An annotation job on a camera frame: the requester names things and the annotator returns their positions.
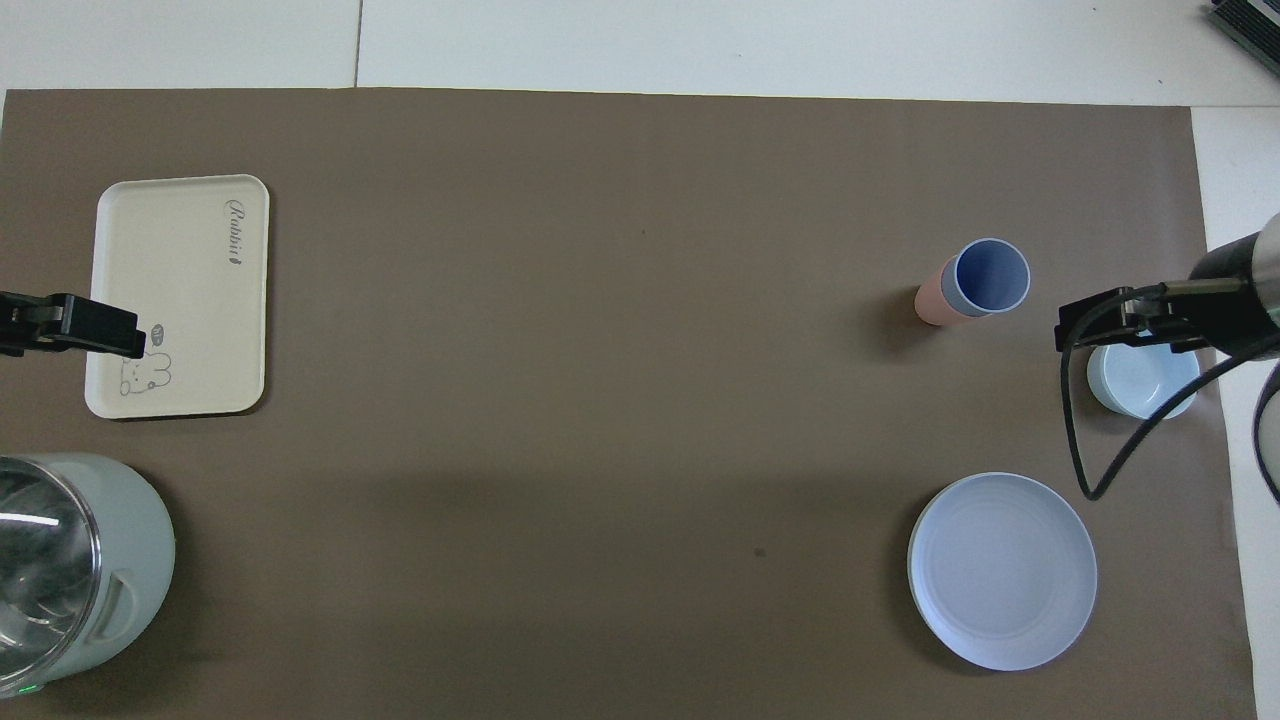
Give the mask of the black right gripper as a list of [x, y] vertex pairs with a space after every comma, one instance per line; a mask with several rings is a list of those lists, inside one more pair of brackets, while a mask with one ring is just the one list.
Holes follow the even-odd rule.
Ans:
[[1124, 340], [1128, 347], [1164, 345], [1175, 354], [1210, 348], [1203, 329], [1187, 316], [1180, 304], [1198, 304], [1199, 297], [1215, 292], [1215, 282], [1164, 282], [1121, 286], [1061, 305], [1056, 351]]

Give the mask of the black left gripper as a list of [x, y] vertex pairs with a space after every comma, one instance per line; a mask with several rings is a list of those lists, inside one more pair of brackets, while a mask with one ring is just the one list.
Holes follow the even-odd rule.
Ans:
[[[31, 296], [1, 292], [1, 355], [59, 354], [67, 345], [92, 352], [141, 359], [147, 336], [136, 313], [72, 293]], [[61, 328], [61, 341], [49, 336]]]

